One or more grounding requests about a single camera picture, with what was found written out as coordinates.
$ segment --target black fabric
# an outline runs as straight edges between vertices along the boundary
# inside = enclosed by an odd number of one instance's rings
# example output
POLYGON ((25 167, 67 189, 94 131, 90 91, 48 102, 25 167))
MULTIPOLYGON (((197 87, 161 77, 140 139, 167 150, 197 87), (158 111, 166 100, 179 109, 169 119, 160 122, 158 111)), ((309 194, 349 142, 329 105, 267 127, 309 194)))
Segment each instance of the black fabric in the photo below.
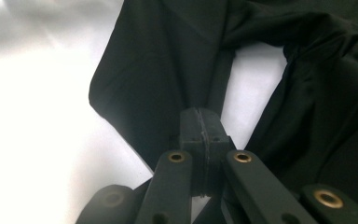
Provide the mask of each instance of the black fabric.
POLYGON ((125 0, 89 100, 154 168, 179 113, 221 113, 235 49, 284 46, 287 66, 246 147, 294 191, 358 202, 358 0, 125 0))

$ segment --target white background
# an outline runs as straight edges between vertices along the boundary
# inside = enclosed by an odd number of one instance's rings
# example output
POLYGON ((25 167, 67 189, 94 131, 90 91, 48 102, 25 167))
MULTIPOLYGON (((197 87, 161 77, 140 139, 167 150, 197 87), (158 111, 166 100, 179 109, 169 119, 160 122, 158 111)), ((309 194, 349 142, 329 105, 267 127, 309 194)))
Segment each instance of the white background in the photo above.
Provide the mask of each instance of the white background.
MULTIPOLYGON (((0 224, 75 223, 96 190, 151 177, 88 101, 121 5, 0 0, 0 224)), ((257 43, 237 52, 222 116, 237 148, 284 67, 282 49, 257 43)))

